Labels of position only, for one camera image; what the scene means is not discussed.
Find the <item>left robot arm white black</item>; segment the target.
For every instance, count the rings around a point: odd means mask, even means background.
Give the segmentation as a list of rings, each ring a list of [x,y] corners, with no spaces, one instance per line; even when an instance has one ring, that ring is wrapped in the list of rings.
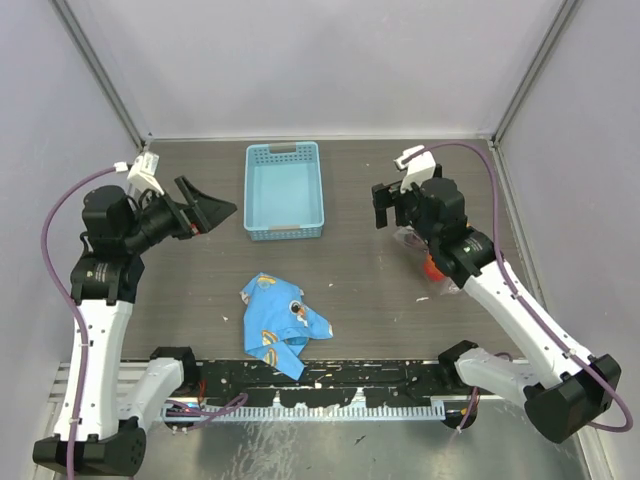
[[[167,238],[206,234],[237,210],[184,176],[175,183],[181,202],[151,188],[134,199],[117,185],[98,187],[83,199],[83,250],[70,285],[60,289],[74,320],[67,388],[52,435],[36,441],[32,453],[37,465],[70,479],[135,476],[149,427],[169,398],[191,395],[201,384],[191,348],[158,347],[133,389],[117,398],[143,253]]]

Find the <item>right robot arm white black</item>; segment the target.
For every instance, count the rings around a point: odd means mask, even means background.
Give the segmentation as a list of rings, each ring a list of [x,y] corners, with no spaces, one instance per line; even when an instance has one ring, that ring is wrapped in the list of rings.
[[[372,188],[377,228],[393,209],[399,226],[425,240],[436,268],[482,305],[524,354],[516,365],[461,341],[439,357],[438,379],[459,394],[478,387],[521,407],[536,430],[560,444],[592,424],[613,402],[619,363],[594,356],[565,332],[516,279],[493,241],[471,227],[465,199],[451,179],[432,178],[402,189]]]

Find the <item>clear polka dot zip bag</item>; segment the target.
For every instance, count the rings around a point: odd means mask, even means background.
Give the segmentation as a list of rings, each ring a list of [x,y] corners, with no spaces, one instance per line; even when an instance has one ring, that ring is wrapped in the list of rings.
[[[440,282],[429,280],[423,270],[423,264],[428,255],[431,256],[427,243],[411,227],[400,227],[393,233],[394,241],[399,245],[403,256],[411,267],[418,272],[425,281],[430,292],[437,295],[455,295],[460,289],[448,277]]]

